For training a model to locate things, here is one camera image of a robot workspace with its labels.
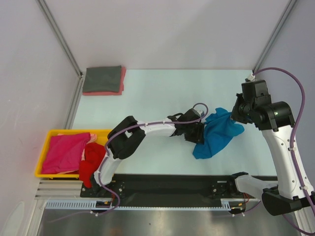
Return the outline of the blue t-shirt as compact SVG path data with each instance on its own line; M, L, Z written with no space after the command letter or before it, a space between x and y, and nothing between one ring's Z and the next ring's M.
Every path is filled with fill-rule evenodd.
M192 152L195 159L209 159L222 151L231 140L241 135L245 129L233 121L231 112L224 108L216 108L204 124L204 143L196 144Z

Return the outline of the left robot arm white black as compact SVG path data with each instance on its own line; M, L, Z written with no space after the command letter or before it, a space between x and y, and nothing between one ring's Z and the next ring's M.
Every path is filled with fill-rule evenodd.
M109 183L120 163L132 156L143 140L150 136L184 136L188 142L204 143L204 123L207 112L191 108L183 113L168 116L161 121L141 122L133 116L126 117L107 136L105 155L91 175L91 190L97 196L108 193Z

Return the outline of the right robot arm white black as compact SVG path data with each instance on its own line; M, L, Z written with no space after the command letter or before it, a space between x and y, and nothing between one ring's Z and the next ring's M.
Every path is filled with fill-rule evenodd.
M227 185L232 197L247 193L262 200L272 216L310 207L315 203L315 188L308 180L292 131L295 121L285 102L271 102L264 92L257 95L238 93L232 118L243 124L253 123L267 142L276 169L277 184L269 184L245 172L232 175Z

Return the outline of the yellow plastic bin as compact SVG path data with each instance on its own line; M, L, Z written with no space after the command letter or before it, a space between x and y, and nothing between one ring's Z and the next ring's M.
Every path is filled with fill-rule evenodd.
M88 143L104 145L108 129L54 129L46 136L37 163L35 176L39 178L79 178L79 164L84 159Z

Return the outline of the folded salmon pink t-shirt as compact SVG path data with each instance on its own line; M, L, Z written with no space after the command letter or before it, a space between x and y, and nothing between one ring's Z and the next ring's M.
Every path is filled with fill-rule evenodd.
M120 84L120 90L119 92L83 92L83 95L85 96L102 96L102 95L121 95L123 90L124 90L124 79L125 79L125 75L126 75L126 68L122 67L122 72L121 72L121 84Z

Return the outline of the folded grey t-shirt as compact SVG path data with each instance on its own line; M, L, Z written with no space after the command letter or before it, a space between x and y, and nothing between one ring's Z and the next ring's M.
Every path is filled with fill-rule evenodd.
M121 72L121 66L87 68L83 92L119 92Z

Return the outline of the red t-shirt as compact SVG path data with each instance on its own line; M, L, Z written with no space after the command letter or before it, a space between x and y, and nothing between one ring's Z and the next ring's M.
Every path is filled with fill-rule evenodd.
M89 143L84 149L84 159L79 165L79 179L83 182L86 188L91 188L91 176L100 166L106 154L103 145L98 143Z

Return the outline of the magenta t-shirt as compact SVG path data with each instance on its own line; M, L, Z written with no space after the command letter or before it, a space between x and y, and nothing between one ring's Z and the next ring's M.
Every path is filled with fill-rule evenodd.
M90 140L90 133L51 137L41 173L62 174L79 170L83 151Z

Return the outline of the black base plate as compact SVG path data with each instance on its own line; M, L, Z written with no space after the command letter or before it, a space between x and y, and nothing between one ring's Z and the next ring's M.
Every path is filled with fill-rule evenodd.
M176 202L192 201L209 203L214 200L237 199L246 202L249 195L234 190L228 176L191 175L130 175L116 174L107 189L94 190L81 187L83 198L110 198L118 194L114 202Z

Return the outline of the right aluminium frame post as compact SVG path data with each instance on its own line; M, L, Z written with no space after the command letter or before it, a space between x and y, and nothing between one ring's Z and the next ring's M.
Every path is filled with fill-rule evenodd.
M276 26L274 27L266 45L264 46L260 56L258 57L252 72L258 71L265 60L267 59L268 55L270 54L274 44L276 43L278 37L280 36L284 26L286 25L288 19L290 18L291 14L293 13L296 5L299 3L299 0L289 0L287 5L285 6Z

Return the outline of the aluminium front rail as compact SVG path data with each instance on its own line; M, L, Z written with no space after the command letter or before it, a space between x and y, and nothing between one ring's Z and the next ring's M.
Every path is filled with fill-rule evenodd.
M82 182L79 180L41 180L35 199L73 200L80 198Z

